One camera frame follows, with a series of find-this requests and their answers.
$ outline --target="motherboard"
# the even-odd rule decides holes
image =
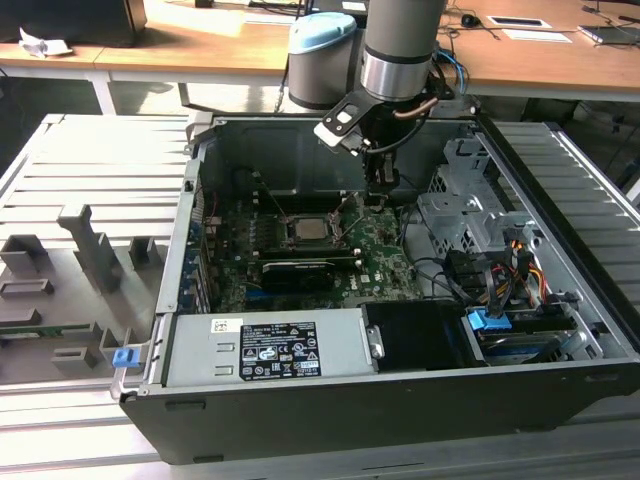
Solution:
[[[396,210],[366,206],[357,193],[222,199],[205,225],[217,313],[422,297],[398,243]]]

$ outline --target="desk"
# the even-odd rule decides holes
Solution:
[[[280,82],[289,28],[244,22],[245,11],[195,9],[191,0],[146,0],[147,31],[136,48],[74,47],[76,55],[40,60],[16,45],[0,45],[0,67],[10,76],[85,79],[93,83],[103,113],[115,113],[112,81],[221,83],[267,86]],[[581,10],[580,0],[458,0],[461,9],[486,15],[542,18],[553,30],[605,24]],[[601,3],[606,16],[639,17],[640,8]],[[460,12],[442,19],[456,25]],[[640,102],[640,52],[594,48],[580,32],[572,43],[495,40],[484,30],[463,30],[454,40],[458,59],[471,75],[468,93],[576,100]],[[449,47],[449,38],[439,40]]]
[[[572,43],[511,40],[500,30],[495,40],[485,30],[461,30],[454,39],[458,60],[471,76],[468,92],[478,95],[560,98],[572,100],[640,101],[640,50],[594,47],[578,25],[605,25],[604,19],[581,10],[595,2],[580,0],[458,0],[472,9],[486,27],[496,27],[486,15],[540,18],[552,31],[564,33]],[[640,17],[640,7],[600,3],[601,13],[616,24],[618,15]],[[443,17],[460,23],[460,13]],[[450,48],[446,35],[438,40]]]

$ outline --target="computer mouse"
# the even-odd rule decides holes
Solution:
[[[460,20],[460,23],[465,28],[474,28],[480,25],[480,19],[475,15],[471,15],[470,13],[465,13],[464,15],[462,15],[462,19]]]

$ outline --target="blue tab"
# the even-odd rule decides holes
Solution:
[[[476,330],[511,330],[513,326],[506,314],[498,318],[490,317],[486,310],[474,310],[467,317],[473,331]]]
[[[116,350],[113,356],[112,365],[114,368],[137,368],[141,367],[140,348],[122,347]]]

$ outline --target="desk leg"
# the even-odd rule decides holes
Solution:
[[[203,105],[198,105],[197,103],[191,103],[191,99],[189,98],[189,87],[186,83],[178,83],[178,93],[180,94],[180,104],[185,108],[198,110],[200,112],[226,113],[222,110],[205,107]]]
[[[93,84],[93,90],[96,92],[102,114],[116,115],[116,106],[109,89],[109,74],[107,72],[91,72],[87,75],[87,80]]]

